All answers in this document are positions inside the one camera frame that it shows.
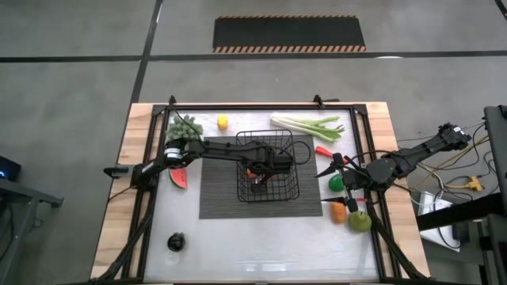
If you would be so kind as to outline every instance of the concrete floor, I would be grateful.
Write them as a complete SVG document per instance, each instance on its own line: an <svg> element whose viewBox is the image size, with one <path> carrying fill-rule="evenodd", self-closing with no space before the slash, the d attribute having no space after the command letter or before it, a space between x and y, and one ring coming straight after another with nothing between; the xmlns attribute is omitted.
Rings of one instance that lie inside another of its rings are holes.
<svg viewBox="0 0 507 285"><path fill-rule="evenodd" d="M0 3L0 57L140 55L154 0L8 0ZM212 20L224 14L354 13L368 51L469 51L507 47L507 22L493 1L165 0L152 54L209 53ZM21 183L65 196L41 207L17 283L87 280L138 63L0 64L0 154L23 166ZM396 135L435 133L448 121L480 121L482 108L507 104L507 58L314 59L150 63L141 102L387 101ZM411 146L415 142L404 142ZM482 146L480 153L488 151ZM431 159L434 165L447 154ZM472 162L471 155L463 163ZM477 166L443 173L484 173ZM411 184L424 173L410 176ZM488 189L496 186L487 177ZM424 190L436 191L431 182ZM475 265L443 258L425 244L443 281L479 283Z"/></svg>

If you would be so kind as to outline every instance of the white table surface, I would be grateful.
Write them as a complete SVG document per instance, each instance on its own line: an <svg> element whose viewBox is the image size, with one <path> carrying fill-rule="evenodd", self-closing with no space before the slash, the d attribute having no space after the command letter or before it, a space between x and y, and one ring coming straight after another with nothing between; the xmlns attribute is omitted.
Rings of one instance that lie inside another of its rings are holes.
<svg viewBox="0 0 507 285"><path fill-rule="evenodd" d="M239 131L279 129L272 127L272 111L180 112L196 117L204 137L235 136ZM322 119L340 116L345 132L335 144L314 138L314 146L331 152L356 155L352 122L348 111L276 111L287 116ZM219 114L227 114L228 128L218 130ZM317 170L329 166L330 158L316 156ZM378 279L370 233L358 234L346 224L330 220L329 204L322 202L322 217L199 219L202 161L187 167L188 187L173 185L165 171L158 183L154 220L148 249L146 282L176 281L303 281ZM339 196L328 189L328 180L318 180L321 198ZM363 192L353 193L362 197ZM179 253L167 248L176 232L185 235L186 247Z"/></svg>

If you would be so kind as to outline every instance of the wire basket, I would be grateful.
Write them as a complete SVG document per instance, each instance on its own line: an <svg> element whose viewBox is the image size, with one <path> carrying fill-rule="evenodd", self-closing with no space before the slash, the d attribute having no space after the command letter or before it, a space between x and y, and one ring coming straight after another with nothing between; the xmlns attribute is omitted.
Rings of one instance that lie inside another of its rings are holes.
<svg viewBox="0 0 507 285"><path fill-rule="evenodd" d="M266 143L276 148L279 154L292 156L293 165L287 174L276 174L263 184L256 184L247 175L246 165L236 163L238 178L238 199L241 202L273 202L289 201L299 197L298 173L295 165L294 144L289 130L240 131L236 135L236 143L245 145L251 142Z"/></svg>

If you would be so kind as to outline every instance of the red chili pepper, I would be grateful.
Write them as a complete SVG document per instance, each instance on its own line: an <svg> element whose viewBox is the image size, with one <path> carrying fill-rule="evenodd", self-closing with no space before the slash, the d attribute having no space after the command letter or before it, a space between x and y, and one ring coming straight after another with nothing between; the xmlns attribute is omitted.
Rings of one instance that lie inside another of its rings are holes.
<svg viewBox="0 0 507 285"><path fill-rule="evenodd" d="M330 151L328 151L327 149L323 148L322 146L317 146L315 147L315 153L316 154L320 154L322 156L326 156L328 158L333 158L333 153L331 153ZM346 159L343 158L343 163L344 164L347 164L349 163Z"/></svg>

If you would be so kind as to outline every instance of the grapes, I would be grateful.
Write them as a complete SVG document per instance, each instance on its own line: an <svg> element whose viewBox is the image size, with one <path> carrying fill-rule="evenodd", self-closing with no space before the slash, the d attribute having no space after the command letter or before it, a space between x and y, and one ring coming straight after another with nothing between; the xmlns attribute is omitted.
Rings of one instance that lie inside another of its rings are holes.
<svg viewBox="0 0 507 285"><path fill-rule="evenodd" d="M200 139L203 126L195 122L196 118L185 115L183 120L175 116L166 131L166 141L176 139Z"/></svg>

